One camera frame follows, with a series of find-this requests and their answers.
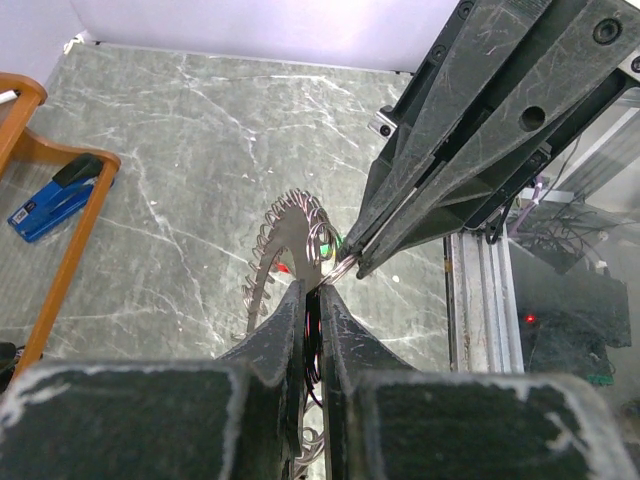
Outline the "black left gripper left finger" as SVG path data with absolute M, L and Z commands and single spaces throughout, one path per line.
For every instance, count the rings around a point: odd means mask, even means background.
M 305 285 L 215 360 L 42 362 L 1 402 L 5 479 L 290 479 Z

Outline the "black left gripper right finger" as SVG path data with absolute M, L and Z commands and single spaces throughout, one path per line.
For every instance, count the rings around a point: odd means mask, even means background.
M 635 479 L 606 403 L 564 374 L 423 372 L 319 291 L 330 479 Z

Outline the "grey keyring disc with rings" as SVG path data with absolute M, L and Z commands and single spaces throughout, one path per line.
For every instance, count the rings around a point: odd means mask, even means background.
M 242 287 L 246 334 L 229 354 L 251 371 L 237 478 L 299 479 L 318 456 L 327 478 L 352 476 L 345 349 L 364 346 L 367 333 L 322 272 L 320 246 L 337 236 L 306 191 L 287 192 L 265 214 Z

